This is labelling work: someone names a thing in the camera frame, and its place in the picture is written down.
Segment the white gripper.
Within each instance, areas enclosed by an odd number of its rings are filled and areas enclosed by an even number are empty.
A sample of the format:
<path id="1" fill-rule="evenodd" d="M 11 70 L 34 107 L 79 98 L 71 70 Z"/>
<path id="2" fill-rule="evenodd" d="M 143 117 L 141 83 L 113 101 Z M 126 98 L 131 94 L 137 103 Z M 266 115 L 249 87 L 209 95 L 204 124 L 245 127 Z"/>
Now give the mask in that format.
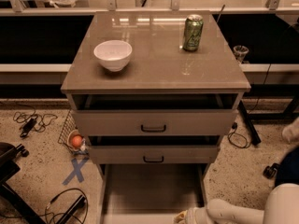
<path id="1" fill-rule="evenodd" d="M 208 216 L 205 207 L 194 207 L 178 213 L 173 224 L 214 224 L 214 221 Z"/>

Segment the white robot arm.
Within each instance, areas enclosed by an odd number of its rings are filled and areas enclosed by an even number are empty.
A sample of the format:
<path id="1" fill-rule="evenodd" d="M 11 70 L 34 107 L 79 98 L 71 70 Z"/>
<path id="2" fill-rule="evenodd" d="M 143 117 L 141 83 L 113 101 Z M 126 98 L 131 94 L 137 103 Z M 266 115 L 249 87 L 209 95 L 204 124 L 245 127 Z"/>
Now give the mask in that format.
<path id="1" fill-rule="evenodd" d="M 174 224 L 299 224 L 299 186 L 282 184 L 269 194 L 264 210 L 232 205 L 213 199 L 174 217 Z"/>

